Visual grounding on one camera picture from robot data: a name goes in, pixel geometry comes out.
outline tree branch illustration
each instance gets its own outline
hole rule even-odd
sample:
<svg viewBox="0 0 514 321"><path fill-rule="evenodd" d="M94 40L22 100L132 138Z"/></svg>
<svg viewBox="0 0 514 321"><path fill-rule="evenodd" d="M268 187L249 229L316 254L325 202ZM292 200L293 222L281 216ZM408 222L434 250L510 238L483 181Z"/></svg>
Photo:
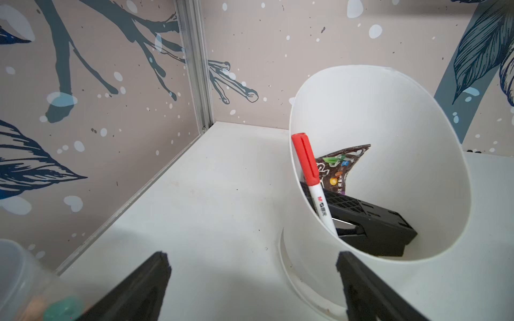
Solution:
<svg viewBox="0 0 514 321"><path fill-rule="evenodd" d="M159 32L179 32L178 29L178 21L177 17L172 14L166 21L161 22L153 22L149 20L142 19L136 15L131 14L130 12L123 9L122 6L118 5L115 2L110 2L106 0L79 0L85 5L91 7L95 11L101 13L104 17L109 19L112 23L114 23L121 32L125 35L128 41L131 43L136 42L143 50L144 55L146 56L147 61L155 72L155 76L159 80L159 83L163 86L164 89L170 94L173 100L177 100L177 96L174 92L168 89L162 78L166 77L165 70L155 61L155 57L152 52L148 49L148 47L156 48L155 43L146 38L141 31L137 28L135 22L140 23L142 26L147 28L154 36L157 37ZM173 42L164 40L161 38L161 43L169 50L174 52L182 53L182 46L177 45ZM161 53L170 56L171 58L178 60L182 63L186 61L182 58L179 58L177 55L172 52L160 48Z"/></svg>
<svg viewBox="0 0 514 321"><path fill-rule="evenodd" d="M59 91L72 96L71 90L71 76L70 76L70 45L73 48L74 54L79 58L84 67L107 88L110 93L117 94L118 90L107 83L100 74L94 70L86 60L80 55L80 52L76 48L71 36L69 35L66 27L64 26L61 17L57 13L52 0L34 0L35 3L41 9L52 33L53 46L56 49L56 72L59 79ZM46 117L50 123L61 121L64 117L69 115L69 112L73 109L74 103L70 101L68 106L55 106L50 104Z"/></svg>
<svg viewBox="0 0 514 321"><path fill-rule="evenodd" d="M86 67L86 69L98 80L102 85L114 95L118 94L118 90L105 81L100 74L94 70L80 55L77 47L75 46L73 39L69 35L66 27L64 26L63 21L59 17L57 10L53 4L52 0L34 0L36 4L40 7L48 25L50 26L50 30L52 33L53 45L56 49L56 72L59 79L60 84L60 92L68 94L72 96L71 89L71 76L70 76L70 65L69 65L69 46L71 45L74 54L79 58L82 64ZM173 100L177 100L176 94L171 91L167 85L164 83L163 78L166 77L165 70L155 61L155 57L152 54L150 48L157 50L159 53L167 55L181 63L185 63L186 60L180 58L177 52L180 52L180 55L183 55L184 48L176 43L163 39L160 33L166 32L177 32L179 33L178 20L175 13L171 15L165 21L149 21L143 18L140 18L128 11L126 11L122 5L118 5L116 2L111 2L109 0L79 0L83 4L89 6L93 10L102 14L109 21L115 24L120 31L125 35L126 39L131 43L137 43L144 55L146 56L146 60L148 64L153 69L157 80L161 84L161 86L170 94ZM145 37L141 31L138 29L136 22L142 27L146 28L153 36L155 36L155 41L152 41ZM230 88L234 89L237 93L244 96L248 101L255 102L259 96L257 92L253 89L249 89L246 86L243 86L241 83L231 79L228 77L228 71L230 70L230 64L228 62L218 62L218 61L208 61L209 65L209 76L210 81L221 97L221 100L225 104L229 104L230 101L225 95L225 92L221 88L220 83L223 83ZM67 106L63 106L63 104L59 104L59 106L55 106L50 104L50 107L46 113L46 117L50 123L59 122L69 115L70 111L73 109L75 103L70 99L69 104Z"/></svg>
<svg viewBox="0 0 514 321"><path fill-rule="evenodd" d="M230 63L229 62L220 62L216 60L209 60L209 79L212 83L212 86L217 91L220 96L221 101L228 105L230 104L230 100L228 99L225 91L223 90L221 83L227 85L229 88L232 88L235 92L245 97L249 102L254 103L259 99L259 94L253 89L250 89L246 86L243 86L241 83L235 81L235 79L230 78Z"/></svg>

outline clear plastic cup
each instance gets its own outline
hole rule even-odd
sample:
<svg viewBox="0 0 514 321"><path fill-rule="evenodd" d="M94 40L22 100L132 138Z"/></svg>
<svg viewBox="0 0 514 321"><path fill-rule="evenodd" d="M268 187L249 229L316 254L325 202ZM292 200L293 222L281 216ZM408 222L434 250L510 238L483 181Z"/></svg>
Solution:
<svg viewBox="0 0 514 321"><path fill-rule="evenodd" d="M0 320L61 321L85 309L78 294L18 243L0 239Z"/></svg>

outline metal corner post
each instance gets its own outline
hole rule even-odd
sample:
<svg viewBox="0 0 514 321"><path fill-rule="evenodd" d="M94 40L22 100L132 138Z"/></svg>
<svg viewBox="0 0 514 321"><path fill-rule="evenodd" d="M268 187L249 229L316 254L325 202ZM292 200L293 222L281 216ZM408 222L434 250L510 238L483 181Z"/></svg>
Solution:
<svg viewBox="0 0 514 321"><path fill-rule="evenodd" d="M214 123L209 69L199 0L175 0L200 134Z"/></svg>

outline red marker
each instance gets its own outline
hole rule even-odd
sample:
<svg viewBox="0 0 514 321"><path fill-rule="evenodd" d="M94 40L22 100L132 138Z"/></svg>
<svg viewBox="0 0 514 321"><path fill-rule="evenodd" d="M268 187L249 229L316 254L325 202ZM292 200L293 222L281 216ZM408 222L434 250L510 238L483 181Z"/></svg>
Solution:
<svg viewBox="0 0 514 321"><path fill-rule="evenodd" d="M292 143L295 146L296 154L302 165L305 182L309 186L310 196L313 199L316 212L323 224L337 236L332 215L328 209L328 204L323 193L320 183L320 172L314 158L313 149L310 147L309 137L306 133L294 134L291 136Z"/></svg>

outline printed wallpaper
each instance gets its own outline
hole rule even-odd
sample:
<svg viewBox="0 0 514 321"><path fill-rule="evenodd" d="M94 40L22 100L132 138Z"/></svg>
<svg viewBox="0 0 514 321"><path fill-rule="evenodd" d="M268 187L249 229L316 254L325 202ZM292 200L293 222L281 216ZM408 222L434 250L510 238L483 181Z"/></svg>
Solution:
<svg viewBox="0 0 514 321"><path fill-rule="evenodd" d="M209 59L229 59L237 69L224 72L252 88L252 99L228 84L222 98L213 94L215 119L288 128L310 75L388 66L434 95L464 150L514 156L513 8L510 0L202 0Z"/></svg>
<svg viewBox="0 0 514 321"><path fill-rule="evenodd" d="M175 12L0 2L0 238L55 269L199 135Z"/></svg>

